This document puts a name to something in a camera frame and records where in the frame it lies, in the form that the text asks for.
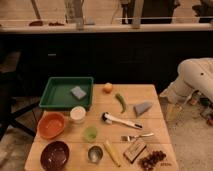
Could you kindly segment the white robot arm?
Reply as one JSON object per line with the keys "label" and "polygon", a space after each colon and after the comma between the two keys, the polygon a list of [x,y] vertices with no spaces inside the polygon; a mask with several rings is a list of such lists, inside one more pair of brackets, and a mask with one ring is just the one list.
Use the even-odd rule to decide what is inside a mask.
{"label": "white robot arm", "polygon": [[183,60],[177,71],[177,78],[160,93],[161,97],[175,104],[199,91],[213,102],[213,58]]}

